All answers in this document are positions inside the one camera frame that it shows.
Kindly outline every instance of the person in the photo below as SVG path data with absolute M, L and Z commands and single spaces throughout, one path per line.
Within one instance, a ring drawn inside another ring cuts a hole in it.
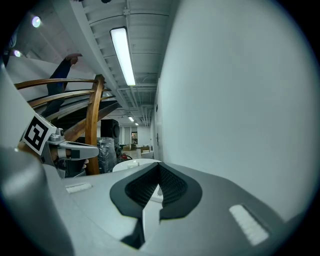
M 50 78 L 67 78 L 71 66 L 75 65 L 78 62 L 78 57 L 82 57 L 80 53 L 69 54 L 67 57 L 63 59 L 60 65 L 56 68 L 52 76 Z M 48 89 L 48 96 L 62 94 L 65 92 L 67 87 L 67 82 L 57 82 L 57 83 L 49 83 L 46 85 Z M 60 106 L 64 103 L 64 99 L 56 99 L 47 103 L 45 110 L 41 113 L 41 115 L 46 118 L 56 112 L 59 111 Z

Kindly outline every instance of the floor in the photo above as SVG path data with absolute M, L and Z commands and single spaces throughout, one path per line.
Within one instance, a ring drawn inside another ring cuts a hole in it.
M 141 158 L 141 149 L 137 148 L 133 151 L 124 151 L 122 150 L 122 153 L 125 153 L 127 156 L 132 157 L 132 159 L 140 159 Z

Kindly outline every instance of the ceiling beam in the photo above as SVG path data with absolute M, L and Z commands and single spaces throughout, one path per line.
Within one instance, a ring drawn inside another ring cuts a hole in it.
M 130 99 L 132 106 L 136 109 L 138 106 L 136 106 L 136 103 L 134 101 L 134 98 L 131 95 L 130 90 L 126 90 L 125 92 L 126 92 L 126 95 L 128 96 L 128 98 Z
M 98 47 L 81 2 L 52 0 L 52 5 L 65 30 L 82 54 L 85 61 L 96 74 L 105 78 L 106 85 L 112 90 L 116 100 L 124 109 L 129 109 L 117 92 L 118 84 Z

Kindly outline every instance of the curved wooden handrail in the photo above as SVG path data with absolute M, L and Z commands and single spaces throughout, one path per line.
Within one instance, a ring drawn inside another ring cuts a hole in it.
M 92 94 L 94 93 L 94 90 L 78 90 L 78 91 L 72 91 L 72 92 L 64 92 L 64 93 L 60 93 L 60 94 L 56 94 L 56 95 L 52 95 L 52 96 L 48 96 L 48 97 L 44 97 L 44 98 L 40 98 L 34 101 L 29 102 L 29 105 L 31 107 L 35 107 L 38 105 L 41 105 L 43 103 L 47 103 L 47 102 L 51 102 L 54 100 L 58 100 L 58 99 L 62 99 L 62 98 L 71 98 L 71 97 L 77 97 L 77 96 L 81 96 L 81 95 L 86 95 L 86 94 Z
M 75 83 L 75 82 L 96 83 L 97 80 L 81 79 L 81 78 L 49 78 L 49 79 L 39 79 L 39 80 L 19 82 L 14 85 L 15 85 L 15 88 L 20 90 L 20 89 L 24 89 L 32 86 L 40 86 L 40 85 L 55 84 L 55 83 Z

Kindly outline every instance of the white wall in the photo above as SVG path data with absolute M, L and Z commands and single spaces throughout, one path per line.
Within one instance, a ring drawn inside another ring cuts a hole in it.
M 38 59 L 11 56 L 6 70 L 14 84 L 29 80 L 48 79 L 56 70 L 58 64 Z M 93 79 L 92 71 L 79 72 L 71 67 L 67 78 Z M 91 89 L 92 83 L 70 82 L 66 91 Z M 39 85 L 19 90 L 26 101 L 48 95 L 47 85 Z
M 130 127 L 124 127 L 124 144 L 131 143 Z
M 138 145 L 150 145 L 151 144 L 151 134 L 150 134 L 150 127 L 145 127 L 139 125 L 138 129 Z
M 272 2 L 181 1 L 160 79 L 164 161 L 230 179 L 284 220 L 301 212 L 319 167 L 313 61 Z

